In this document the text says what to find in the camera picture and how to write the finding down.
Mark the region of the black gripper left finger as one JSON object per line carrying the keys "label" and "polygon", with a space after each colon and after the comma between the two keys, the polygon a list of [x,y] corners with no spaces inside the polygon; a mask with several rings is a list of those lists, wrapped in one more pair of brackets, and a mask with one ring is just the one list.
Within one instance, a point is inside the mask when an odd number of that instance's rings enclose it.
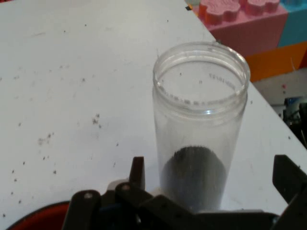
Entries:
{"label": "black gripper left finger", "polygon": [[197,218],[168,198],[145,191],[144,158],[134,157],[127,181],[103,195],[95,190],[71,198],[65,230],[195,230]]}

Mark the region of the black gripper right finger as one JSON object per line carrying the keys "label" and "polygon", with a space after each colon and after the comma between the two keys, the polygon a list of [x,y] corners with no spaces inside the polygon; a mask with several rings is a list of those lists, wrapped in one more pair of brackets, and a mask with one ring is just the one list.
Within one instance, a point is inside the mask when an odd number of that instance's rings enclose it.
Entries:
{"label": "black gripper right finger", "polygon": [[307,175],[286,155],[275,155],[272,182],[288,206],[273,230],[307,228]]}

